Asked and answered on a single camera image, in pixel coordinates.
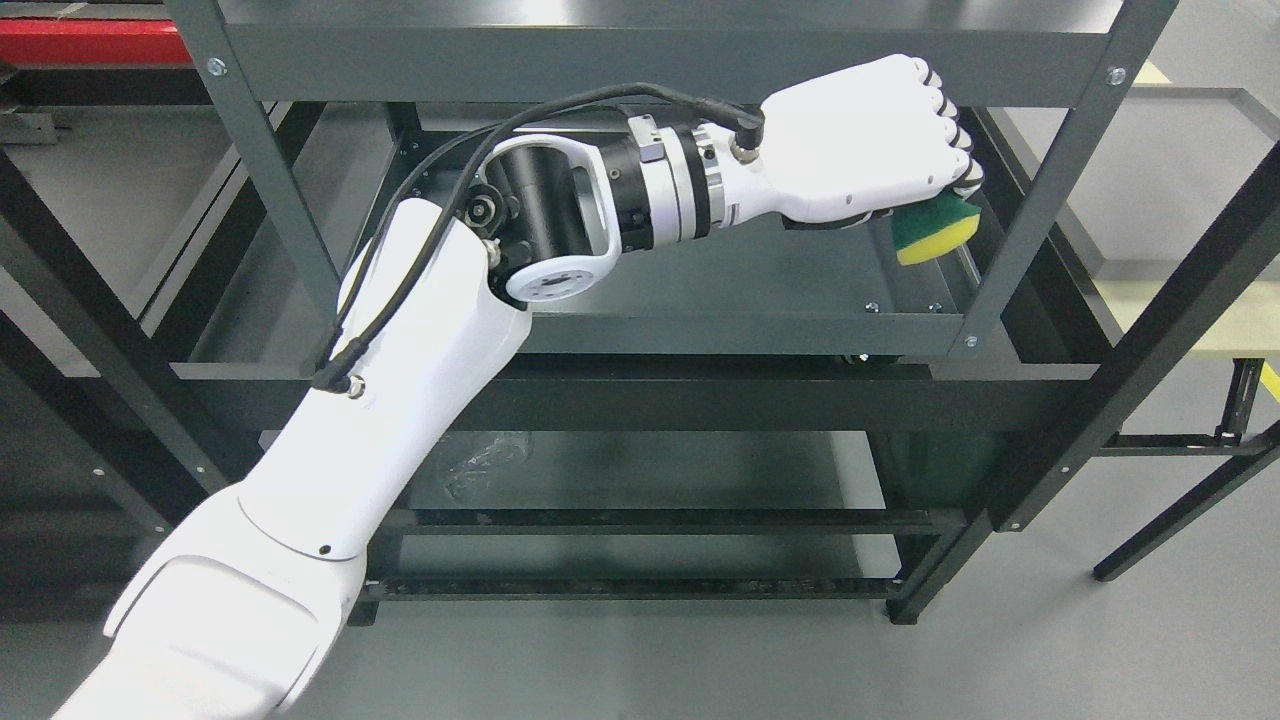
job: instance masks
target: metal shelf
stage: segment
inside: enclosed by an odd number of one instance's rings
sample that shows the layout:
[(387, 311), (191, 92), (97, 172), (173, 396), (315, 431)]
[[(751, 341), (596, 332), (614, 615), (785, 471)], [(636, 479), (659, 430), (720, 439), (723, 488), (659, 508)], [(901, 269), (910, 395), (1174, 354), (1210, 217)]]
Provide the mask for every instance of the metal shelf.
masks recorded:
[[(74, 396), (68, 402), (82, 410), (111, 409), (114, 420), (154, 438), (182, 464), (189, 477), (183, 478), (186, 487), (196, 483), (207, 491), (234, 479), (256, 450), (242, 443), (227, 456), (211, 448), (279, 428), (305, 392), (305, 352), (298, 348), (310, 325), (300, 318), (310, 316), (319, 328), (333, 310), (337, 287), (338, 270), (317, 229), (329, 224), (312, 214), (300, 191), (305, 178), (292, 170), (300, 141), (273, 129), (262, 101), (388, 102), (392, 142), (384, 145), (389, 156), (383, 177), (393, 178), (406, 172), (411, 151), (425, 150), (421, 138), (430, 135), (404, 101), (431, 101), (436, 109), (529, 102), (640, 77), (750, 102), (887, 53), (919, 54), (946, 78), (948, 94), (973, 108), (964, 122), (988, 169), (979, 197), (983, 231), (969, 246), (972, 266), (959, 252), (922, 268), (897, 268), (878, 237), (882, 228), (778, 237), (782, 233), (768, 222), (732, 237), (640, 255), (599, 292), (544, 313), (526, 352), (456, 423), (457, 429), (865, 429), (886, 491), (901, 496), (891, 497), (890, 510), (840, 521), (855, 533), (895, 525), (902, 575), (865, 583), (828, 578), (826, 584), (765, 578), (753, 585), (756, 591), (713, 578), (666, 589), (776, 597), (808, 588), (806, 597), (888, 598), (893, 620), (913, 623), (992, 532), (1024, 528), (1101, 451), (1243, 290), (1240, 278), (1275, 255), (1277, 241), (1268, 234), (1275, 197), (1267, 182), (1274, 183), (1280, 151), (1272, 151), (1229, 204), (1153, 310), (1115, 342), (1100, 322), (1088, 277), (1055, 227), (1174, 5), (1005, 0), (945, 9), (924, 0), (824, 0), (780, 10), (763, 0), (663, 0), (644, 6), (582, 0), (557, 4), (561, 14), (552, 18), (497, 0), (173, 0), (170, 12), (238, 147), (243, 172), (237, 187), (243, 190), (252, 177), (282, 250), (261, 266), (251, 260), (266, 255), (255, 255), (252, 247), (223, 258), (218, 272), (201, 277), (224, 284), (205, 290), (220, 299), (234, 272), (265, 297), (260, 302), (275, 306), (248, 318), (224, 301), (214, 324), (205, 305), (196, 304), (200, 313), (179, 313), (197, 319), (187, 331), (205, 334), (192, 355), (187, 343), (147, 345), (142, 328), (123, 305), (113, 304), (101, 278), (90, 277), (87, 263), (74, 256), (74, 245), (38, 201), (6, 204), (0, 250), (5, 266), (17, 270), (14, 277), (101, 369), (100, 377), (83, 373), (55, 383), (65, 397)], [(1016, 105), (1070, 109), (1033, 178), (998, 133), (987, 132), (992, 123), (982, 110)], [(15, 170), (0, 169), (6, 182), (22, 184)], [(357, 195), (337, 192), (348, 205)], [(29, 200), (31, 193), (20, 197)], [(364, 214), (367, 195), (357, 205)], [(326, 240), (329, 249), (349, 247), (355, 232), (330, 232)], [(730, 243), (741, 250), (730, 251)], [(54, 246), (70, 258), (52, 256)], [(973, 282), (973, 266), (980, 282)], [(292, 299), (285, 297), (289, 288), (297, 288)], [(928, 311), (936, 301), (942, 313)], [(881, 311), (867, 311), (868, 302)], [(229, 342), (219, 343), (215, 329)], [(275, 351), (285, 347), (289, 352)], [(864, 352), (896, 361), (838, 357)], [(24, 379), (20, 368), (10, 370)], [(55, 410), (58, 402), (54, 395), (33, 400)], [(63, 425), (74, 430), (68, 416), (61, 416)], [(937, 473), (951, 465), (931, 466), (933, 451), (919, 454), (913, 446), (924, 438), (931, 448), (955, 455), (943, 445), (964, 436), (988, 445), (963, 477)], [(90, 443), (87, 452), (110, 456), (111, 446)], [(909, 462), (899, 462), (904, 456)], [(218, 477), (197, 470), (206, 466)], [(109, 474), (113, 487), (138, 501), (134, 511), (145, 515), (154, 488), (120, 475)], [(920, 527), (915, 512), (934, 518), (925, 539), (913, 534)], [(515, 525), (512, 534), (527, 532)], [(372, 566), (387, 577), (390, 569), (383, 561), (398, 546), (385, 537), (375, 546)], [(365, 600), (436, 592), (652, 597), (663, 591), (652, 580), (512, 587), (401, 578)]]

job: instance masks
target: dark gray shelf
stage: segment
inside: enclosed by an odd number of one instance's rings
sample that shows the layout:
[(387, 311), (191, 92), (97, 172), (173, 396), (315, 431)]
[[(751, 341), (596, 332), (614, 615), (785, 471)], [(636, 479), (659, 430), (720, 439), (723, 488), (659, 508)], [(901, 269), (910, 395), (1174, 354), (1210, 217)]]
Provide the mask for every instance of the dark gray shelf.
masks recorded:
[(260, 99), (538, 101), (643, 78), (753, 102), (817, 74), (909, 53), (929, 59), (956, 101), (984, 106), (1074, 105), (1120, 3), (968, 5), (221, 3), (227, 37)]

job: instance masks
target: yellow sponge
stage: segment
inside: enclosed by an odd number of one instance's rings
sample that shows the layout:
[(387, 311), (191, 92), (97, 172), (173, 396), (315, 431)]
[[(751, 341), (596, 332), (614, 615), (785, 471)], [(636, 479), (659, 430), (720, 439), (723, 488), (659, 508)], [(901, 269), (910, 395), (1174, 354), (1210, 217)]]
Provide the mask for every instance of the yellow sponge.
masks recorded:
[(980, 214), (977, 206), (947, 191), (896, 208), (892, 227), (897, 261), (915, 265), (951, 252), (978, 232)]

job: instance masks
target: cable connector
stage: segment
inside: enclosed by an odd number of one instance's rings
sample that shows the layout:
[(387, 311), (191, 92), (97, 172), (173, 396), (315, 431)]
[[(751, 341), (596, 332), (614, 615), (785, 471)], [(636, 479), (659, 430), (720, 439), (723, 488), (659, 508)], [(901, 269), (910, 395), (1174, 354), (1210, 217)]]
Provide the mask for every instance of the cable connector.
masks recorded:
[(311, 389), (347, 395), (351, 389), (351, 370), (367, 350), (369, 343), (360, 337), (352, 338), (347, 347), (334, 355), (320, 372), (311, 375)]

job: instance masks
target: robotic hand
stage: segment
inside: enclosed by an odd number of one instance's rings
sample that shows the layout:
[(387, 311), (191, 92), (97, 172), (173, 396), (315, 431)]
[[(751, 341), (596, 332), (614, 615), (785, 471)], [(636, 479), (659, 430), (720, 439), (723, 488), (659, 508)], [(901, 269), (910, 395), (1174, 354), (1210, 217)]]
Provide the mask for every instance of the robotic hand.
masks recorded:
[(529, 304), (588, 290), (625, 251), (765, 213), (803, 229), (941, 197), (963, 204), (982, 170), (937, 86), (924, 61), (893, 55), (772, 95), (767, 128), (724, 102), (634, 85), (552, 104), (544, 117), (654, 94), (713, 122), (635, 117), (604, 147), (554, 135), (503, 141), (535, 111), (493, 131), (443, 209), (393, 205), (344, 278), (340, 350), (248, 477), (146, 561), (108, 616), (111, 651), (55, 717), (287, 710), (360, 594), (381, 518), (516, 354)]

